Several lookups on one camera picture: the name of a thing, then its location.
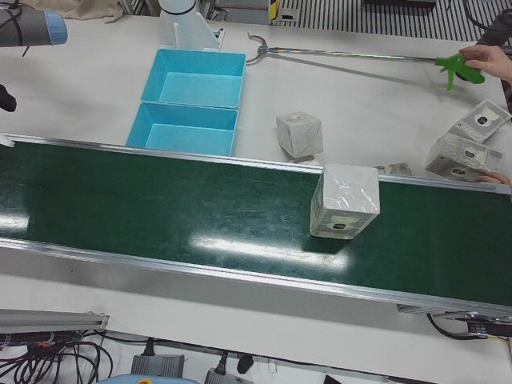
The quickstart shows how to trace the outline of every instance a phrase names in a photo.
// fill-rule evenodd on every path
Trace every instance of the plastic-wrapped box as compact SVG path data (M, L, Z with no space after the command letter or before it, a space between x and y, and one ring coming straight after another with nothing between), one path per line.
M313 236L352 239L379 213L375 168L324 166L311 199L310 233Z
M322 122L305 112L277 116L279 145L292 158L323 152Z
M476 182L486 172L496 171L503 154L483 144L448 132L430 149L426 169L459 182Z
M450 132L475 142L484 142L512 117L491 100L484 100L456 122Z

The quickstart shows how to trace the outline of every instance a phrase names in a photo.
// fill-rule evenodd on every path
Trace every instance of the human hand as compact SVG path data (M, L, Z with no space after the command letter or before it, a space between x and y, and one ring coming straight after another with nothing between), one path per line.
M467 66L512 84L512 61L499 46L468 46L459 52L466 58Z
M499 174L498 172L487 172L483 176L478 178L479 182L493 182L495 184L507 184L508 186L512 186L510 183L510 179L504 174Z

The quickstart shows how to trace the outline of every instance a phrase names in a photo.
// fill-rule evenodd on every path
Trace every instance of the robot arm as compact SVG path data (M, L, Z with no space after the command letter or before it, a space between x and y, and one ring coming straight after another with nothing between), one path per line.
M19 0L0 2L0 47L54 46L66 41L66 24L56 12L35 10Z

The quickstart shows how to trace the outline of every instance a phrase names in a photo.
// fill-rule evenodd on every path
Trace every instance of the white cube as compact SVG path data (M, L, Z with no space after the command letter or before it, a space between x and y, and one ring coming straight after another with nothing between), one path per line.
M323 152L322 122L305 112L276 117L279 145L292 157Z
M456 122L450 131L461 138L483 143L512 117L507 110L484 100Z
M380 211L375 168L327 164L311 199L310 234L352 239Z

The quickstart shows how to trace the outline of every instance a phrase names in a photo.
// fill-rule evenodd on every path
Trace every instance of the gray electronic device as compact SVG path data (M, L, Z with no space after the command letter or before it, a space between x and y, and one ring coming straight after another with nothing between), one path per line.
M232 374L217 374L214 368L210 368L206 374L205 384L254 384L252 381L239 378Z
M132 374L146 374L163 378L182 378L185 356L182 354L161 354L156 356L134 356Z

